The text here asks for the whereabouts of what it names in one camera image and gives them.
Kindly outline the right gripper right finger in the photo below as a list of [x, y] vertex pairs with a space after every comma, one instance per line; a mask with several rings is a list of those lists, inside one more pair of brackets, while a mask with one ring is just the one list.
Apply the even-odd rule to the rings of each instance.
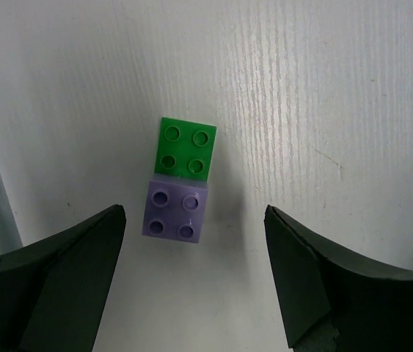
[[341, 246], [274, 206], [264, 226], [289, 348], [413, 351], [413, 271]]

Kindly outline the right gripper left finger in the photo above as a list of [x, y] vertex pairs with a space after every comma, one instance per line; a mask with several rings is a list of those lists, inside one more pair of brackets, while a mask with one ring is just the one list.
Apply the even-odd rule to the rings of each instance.
[[125, 234], [123, 206], [0, 255], [0, 351], [91, 351]]

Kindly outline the green and purple lego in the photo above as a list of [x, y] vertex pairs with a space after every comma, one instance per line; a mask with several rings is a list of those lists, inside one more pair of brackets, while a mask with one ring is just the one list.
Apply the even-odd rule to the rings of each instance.
[[213, 125], [161, 119], [143, 235], [189, 243], [200, 241], [215, 137]]

